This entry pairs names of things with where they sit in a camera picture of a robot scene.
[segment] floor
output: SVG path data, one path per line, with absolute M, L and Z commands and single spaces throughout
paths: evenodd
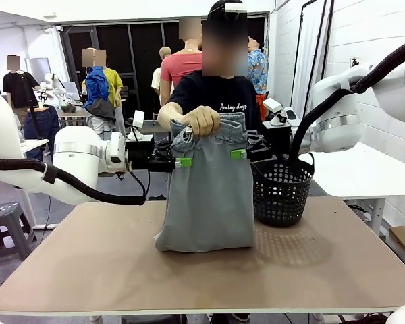
M 136 171 L 135 174 L 146 183 L 147 174 L 145 171 Z M 98 189 L 110 194 L 120 195 L 139 195 L 140 187 L 133 178 L 127 175 L 123 180 L 117 178 L 99 178 Z M 164 173 L 153 173 L 151 176 L 151 189 L 148 196 L 166 195 L 167 176 Z M 318 188 L 311 187 L 311 196 L 321 196 Z M 54 198 L 44 194 L 30 194 L 30 200 L 39 224 L 44 224 L 49 216 L 48 223 L 60 223 L 74 208 L 73 205 L 64 204 Z M 0 203 L 9 202 L 22 203 L 20 192 L 9 184 L 0 182 Z M 42 232 L 37 233 L 38 238 L 42 238 Z M 6 280 L 12 272 L 21 264 L 17 255 L 0 258 L 0 282 Z M 88 317 L 15 317 L 0 315 L 0 321 L 5 324 L 84 324 L 91 323 Z M 191 324 L 208 324 L 209 320 L 206 315 L 190 315 L 188 318 Z M 104 324 L 120 323 L 119 317 L 105 317 Z M 311 324 L 315 323 L 312 316 L 308 315 L 253 315 L 252 324 Z M 332 318 L 327 324 L 339 323 L 337 318 Z

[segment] perforated plastic basket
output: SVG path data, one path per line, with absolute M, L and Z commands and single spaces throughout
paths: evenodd
M 315 172 L 312 160 L 312 165 L 299 160 L 291 167 L 277 159 L 252 164 L 256 219 L 274 227 L 301 220 Z

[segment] yellow shirt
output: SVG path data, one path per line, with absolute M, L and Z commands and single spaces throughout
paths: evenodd
M 110 69 L 107 67 L 105 70 L 103 70 L 104 75 L 107 77 L 108 81 L 108 86 L 109 86 L 109 96 L 108 99 L 109 101 L 113 104 L 113 106 L 116 107 L 121 107 L 121 105 L 117 106 L 115 103 L 115 94 L 117 92 L 118 88 L 123 88 L 123 83 L 122 79 L 120 78 L 119 74 L 117 71 Z M 86 86 L 86 80 L 82 82 L 83 86 Z

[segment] gray stool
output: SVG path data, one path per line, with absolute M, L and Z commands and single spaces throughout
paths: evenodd
M 186 324 L 186 315 L 126 315 L 121 324 Z
M 0 257 L 18 253 L 21 261 L 32 252 L 30 243 L 36 240 L 36 236 L 28 223 L 28 220 L 17 202 L 8 202 L 0 205 L 0 227 L 5 226 L 7 231 L 0 230 Z M 4 247 L 3 238 L 11 236 L 15 246 L 11 248 Z

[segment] pink shirt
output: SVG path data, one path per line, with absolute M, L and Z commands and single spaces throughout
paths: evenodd
M 203 53 L 173 54 L 162 61 L 161 78 L 177 87 L 181 78 L 202 68 Z

